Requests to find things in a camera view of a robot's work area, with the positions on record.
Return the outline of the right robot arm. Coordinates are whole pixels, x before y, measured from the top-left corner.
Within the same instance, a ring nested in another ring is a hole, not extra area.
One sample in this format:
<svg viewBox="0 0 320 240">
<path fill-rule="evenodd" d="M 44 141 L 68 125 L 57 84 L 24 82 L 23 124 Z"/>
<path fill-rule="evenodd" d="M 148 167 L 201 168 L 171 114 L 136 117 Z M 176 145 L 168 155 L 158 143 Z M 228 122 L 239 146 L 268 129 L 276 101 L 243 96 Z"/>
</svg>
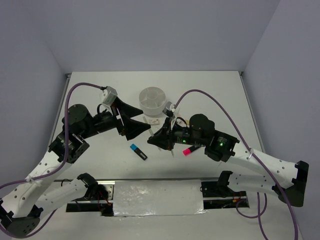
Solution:
<svg viewBox="0 0 320 240">
<path fill-rule="evenodd" d="M 223 196 L 232 192 L 259 192 L 278 197 L 293 207 L 304 205 L 309 164 L 275 158 L 253 148 L 243 141 L 215 129 L 215 123 L 204 114 L 195 114 L 188 126 L 180 126 L 167 117 L 162 127 L 148 144 L 171 151 L 175 144 L 203 147 L 207 157 L 251 170 L 255 175 L 238 174 L 231 170 L 221 172 L 217 190 Z"/>
</svg>

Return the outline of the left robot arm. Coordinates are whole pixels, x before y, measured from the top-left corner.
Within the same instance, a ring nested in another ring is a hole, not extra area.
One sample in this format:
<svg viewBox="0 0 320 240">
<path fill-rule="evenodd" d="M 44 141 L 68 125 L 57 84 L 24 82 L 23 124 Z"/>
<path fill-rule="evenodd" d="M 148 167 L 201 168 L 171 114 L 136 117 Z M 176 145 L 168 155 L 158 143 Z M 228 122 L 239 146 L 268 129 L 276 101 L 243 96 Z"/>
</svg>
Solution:
<svg viewBox="0 0 320 240">
<path fill-rule="evenodd" d="M 13 238 L 32 236 L 46 215 L 72 200 L 108 198 L 108 190 L 88 173 L 80 174 L 51 192 L 46 191 L 89 148 L 87 138 L 117 129 L 121 136 L 132 140 L 151 128 L 149 124 L 133 119 L 141 115 L 142 110 L 119 98 L 115 99 L 110 110 L 98 111 L 94 116 L 83 104 L 72 105 L 67 113 L 68 139 L 65 139 L 64 131 L 57 135 L 26 181 L 0 200 L 0 226 Z"/>
</svg>

